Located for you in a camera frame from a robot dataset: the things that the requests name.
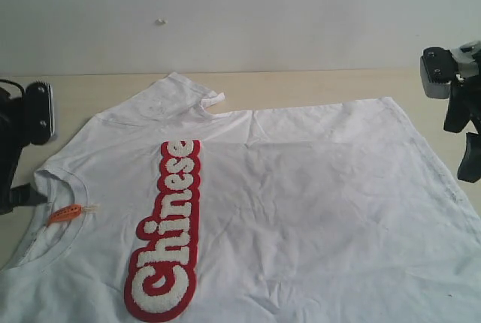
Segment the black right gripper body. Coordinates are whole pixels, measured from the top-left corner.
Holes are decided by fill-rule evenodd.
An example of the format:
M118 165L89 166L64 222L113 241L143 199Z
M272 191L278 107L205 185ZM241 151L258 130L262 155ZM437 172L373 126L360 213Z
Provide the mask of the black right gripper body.
M480 75L455 80L450 85L449 102L443 129L461 132L469 122L480 133Z

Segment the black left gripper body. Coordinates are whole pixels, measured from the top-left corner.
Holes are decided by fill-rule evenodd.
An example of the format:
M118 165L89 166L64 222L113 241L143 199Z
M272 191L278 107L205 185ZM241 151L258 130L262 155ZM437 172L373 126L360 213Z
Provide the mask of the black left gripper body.
M20 96L12 98L9 91L1 88L1 214L4 215L14 210L9 206L9 193L21 152L28 142L23 102L25 90L10 80L1 79L1 83L20 90Z

